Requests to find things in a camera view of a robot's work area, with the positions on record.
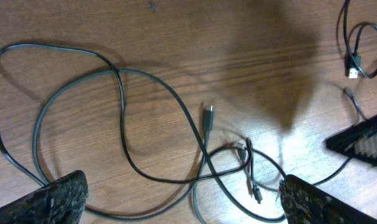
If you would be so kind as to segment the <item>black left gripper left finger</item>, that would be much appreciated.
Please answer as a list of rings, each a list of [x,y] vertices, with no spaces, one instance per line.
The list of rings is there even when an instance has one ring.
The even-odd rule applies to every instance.
[[[86,176],[76,170],[0,207],[0,224],[78,223],[87,198]]]

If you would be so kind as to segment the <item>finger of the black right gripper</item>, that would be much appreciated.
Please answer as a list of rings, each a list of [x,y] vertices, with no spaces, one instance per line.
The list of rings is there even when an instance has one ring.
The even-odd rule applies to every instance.
[[[377,115],[325,140],[326,148],[377,167]]]

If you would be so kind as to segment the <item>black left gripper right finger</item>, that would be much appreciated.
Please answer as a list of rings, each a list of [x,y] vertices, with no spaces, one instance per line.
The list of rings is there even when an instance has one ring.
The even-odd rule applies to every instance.
[[[294,175],[280,181],[279,194],[289,224],[377,224],[377,219]]]

